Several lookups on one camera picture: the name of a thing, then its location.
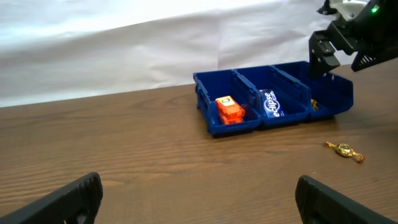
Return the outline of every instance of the blue bin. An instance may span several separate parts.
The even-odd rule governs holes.
[[[349,110],[354,105],[353,82],[334,73],[312,80],[308,77],[308,62],[293,62],[274,65],[280,72],[286,72],[310,88],[312,97],[318,101],[319,110],[311,108],[309,120],[318,120]]]
[[[353,83],[334,73],[312,80],[307,77],[308,62],[285,63],[272,66],[237,68],[194,73],[198,109],[213,136],[252,131],[260,126],[277,127],[301,121],[313,121],[333,116],[353,105]],[[260,90],[271,89],[285,112],[285,116],[268,118],[262,105]],[[242,123],[223,125],[215,100],[232,96],[246,111]],[[318,111],[311,99],[318,101]]]

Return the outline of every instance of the white backdrop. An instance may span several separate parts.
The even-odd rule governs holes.
[[[308,60],[323,0],[2,0],[0,106],[193,83]],[[352,58],[338,54],[341,63]]]

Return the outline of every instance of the brown wooden surface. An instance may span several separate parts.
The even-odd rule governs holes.
[[[0,216],[97,171],[96,223],[300,223],[303,174],[398,221],[397,62],[337,69],[355,99],[334,120],[221,139],[206,132],[193,85],[1,108]]]

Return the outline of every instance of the gold candy wrapper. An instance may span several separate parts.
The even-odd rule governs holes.
[[[354,152],[354,149],[350,148],[348,144],[343,143],[335,145],[327,141],[326,145],[334,149],[339,155],[343,157],[352,157],[357,163],[362,163],[363,161],[365,161],[365,156],[363,154]]]
[[[313,110],[315,110],[315,111],[319,110],[318,101],[311,99],[311,105],[312,105]]]

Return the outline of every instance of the green light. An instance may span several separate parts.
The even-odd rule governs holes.
[[[372,13],[377,12],[377,10],[379,10],[379,6],[378,5],[374,5],[372,8]]]

